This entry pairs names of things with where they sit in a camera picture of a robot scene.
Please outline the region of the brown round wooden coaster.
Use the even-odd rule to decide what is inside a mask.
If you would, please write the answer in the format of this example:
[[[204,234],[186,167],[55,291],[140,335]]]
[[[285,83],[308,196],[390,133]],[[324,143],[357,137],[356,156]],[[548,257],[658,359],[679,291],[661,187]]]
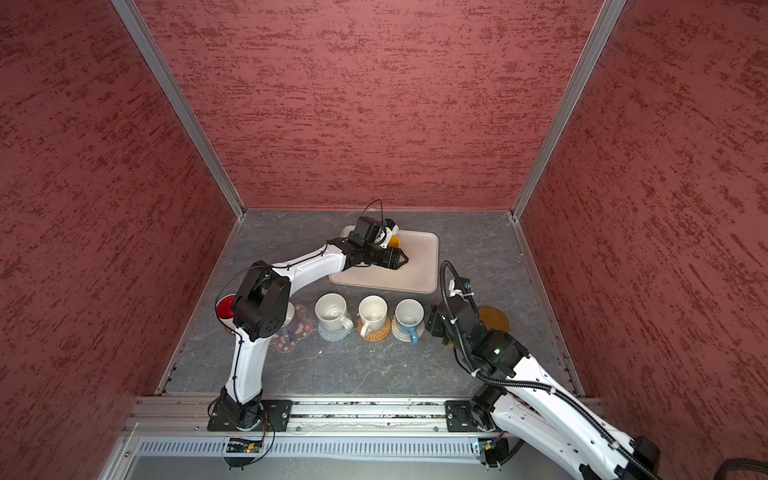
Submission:
[[[478,309],[478,315],[488,330],[496,330],[509,333],[509,320],[506,314],[493,306],[482,306]]]

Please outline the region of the light blue mug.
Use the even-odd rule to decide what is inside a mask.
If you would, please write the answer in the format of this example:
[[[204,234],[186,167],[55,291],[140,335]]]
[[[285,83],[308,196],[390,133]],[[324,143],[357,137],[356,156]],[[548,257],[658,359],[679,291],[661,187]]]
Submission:
[[[395,308],[395,319],[401,336],[413,345],[419,341],[419,329],[424,318],[424,308],[415,299],[404,299]]]

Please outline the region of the beige woven spiral coaster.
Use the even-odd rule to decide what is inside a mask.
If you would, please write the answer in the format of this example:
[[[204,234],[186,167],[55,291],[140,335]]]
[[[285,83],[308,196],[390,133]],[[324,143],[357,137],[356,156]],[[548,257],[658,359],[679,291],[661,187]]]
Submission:
[[[420,322],[410,317],[395,317],[393,322],[393,335],[400,341],[416,345],[419,341]]]

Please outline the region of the brown woven rattan coaster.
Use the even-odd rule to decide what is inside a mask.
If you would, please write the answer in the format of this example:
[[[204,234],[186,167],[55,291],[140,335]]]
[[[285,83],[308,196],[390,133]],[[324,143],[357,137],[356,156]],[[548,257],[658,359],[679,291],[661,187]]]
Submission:
[[[383,324],[383,326],[378,330],[370,330],[367,328],[367,325],[362,321],[357,321],[357,330],[359,335],[368,342],[380,342],[384,340],[391,332],[392,329],[392,320],[390,318],[387,318]]]

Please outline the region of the grey round coaster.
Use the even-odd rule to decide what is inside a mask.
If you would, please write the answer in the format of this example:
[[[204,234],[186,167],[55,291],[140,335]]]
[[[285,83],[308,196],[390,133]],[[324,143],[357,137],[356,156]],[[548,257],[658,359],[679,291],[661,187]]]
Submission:
[[[339,330],[330,331],[324,325],[319,324],[317,328],[319,336],[328,342],[339,342],[349,336],[350,331],[342,327]]]

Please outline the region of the pink flower coaster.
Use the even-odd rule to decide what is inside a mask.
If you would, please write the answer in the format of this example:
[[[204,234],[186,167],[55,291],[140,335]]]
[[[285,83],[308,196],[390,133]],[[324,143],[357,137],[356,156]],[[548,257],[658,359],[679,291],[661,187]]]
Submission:
[[[271,344],[275,346],[275,349],[279,353],[288,353],[292,351],[300,340],[303,340],[310,336],[314,330],[314,327],[310,320],[307,319],[307,310],[303,305],[294,305],[295,317],[291,324],[294,329],[294,341],[295,344],[290,347],[289,350],[283,351],[278,348],[278,331],[273,335]]]

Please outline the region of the white mug red inside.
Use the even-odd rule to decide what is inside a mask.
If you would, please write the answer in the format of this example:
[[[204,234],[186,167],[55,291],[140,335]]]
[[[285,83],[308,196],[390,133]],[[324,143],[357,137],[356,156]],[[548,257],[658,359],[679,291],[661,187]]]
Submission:
[[[230,330],[234,330],[236,328],[234,324],[234,312],[233,312],[233,304],[234,304],[235,298],[236,298],[235,294],[226,295],[220,298],[215,305],[215,314],[217,319],[227,329],[230,329]]]

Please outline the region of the white mug purple band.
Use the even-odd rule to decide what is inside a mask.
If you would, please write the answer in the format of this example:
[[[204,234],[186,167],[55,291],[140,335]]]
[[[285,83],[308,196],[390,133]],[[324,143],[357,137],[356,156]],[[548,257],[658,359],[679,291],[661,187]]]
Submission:
[[[285,320],[278,331],[278,348],[280,350],[289,350],[290,347],[295,344],[294,329],[291,327],[294,317],[295,307],[291,302],[288,302]]]

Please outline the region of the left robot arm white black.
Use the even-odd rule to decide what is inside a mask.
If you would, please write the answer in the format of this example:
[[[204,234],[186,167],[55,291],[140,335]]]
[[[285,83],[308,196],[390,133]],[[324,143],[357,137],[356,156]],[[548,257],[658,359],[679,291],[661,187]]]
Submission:
[[[231,304],[235,350],[229,377],[214,403],[217,416],[243,431],[263,422],[262,372],[267,349],[284,323],[292,294],[359,265],[397,270],[408,261],[400,248],[336,238],[278,265],[254,262]]]

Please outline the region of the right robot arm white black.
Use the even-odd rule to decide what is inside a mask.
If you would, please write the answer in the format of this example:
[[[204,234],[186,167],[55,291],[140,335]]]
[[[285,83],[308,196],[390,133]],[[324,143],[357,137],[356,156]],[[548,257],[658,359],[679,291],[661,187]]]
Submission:
[[[503,431],[575,479],[655,479],[659,448],[631,437],[589,409],[512,335],[488,328],[455,296],[435,305],[425,330],[450,344],[483,386],[468,401],[446,404],[451,431]]]

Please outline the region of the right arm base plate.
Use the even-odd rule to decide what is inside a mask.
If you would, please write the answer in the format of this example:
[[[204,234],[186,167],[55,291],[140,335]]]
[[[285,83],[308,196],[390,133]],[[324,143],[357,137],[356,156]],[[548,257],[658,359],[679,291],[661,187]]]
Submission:
[[[448,400],[444,404],[447,430],[451,433],[494,432],[490,411],[474,401]]]

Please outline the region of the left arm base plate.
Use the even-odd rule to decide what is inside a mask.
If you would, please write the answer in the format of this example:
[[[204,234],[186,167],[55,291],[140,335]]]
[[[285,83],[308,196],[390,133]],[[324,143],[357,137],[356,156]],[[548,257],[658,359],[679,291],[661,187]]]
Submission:
[[[291,416],[291,400],[255,399],[240,405],[228,396],[217,398],[209,412],[210,432],[285,432]]]

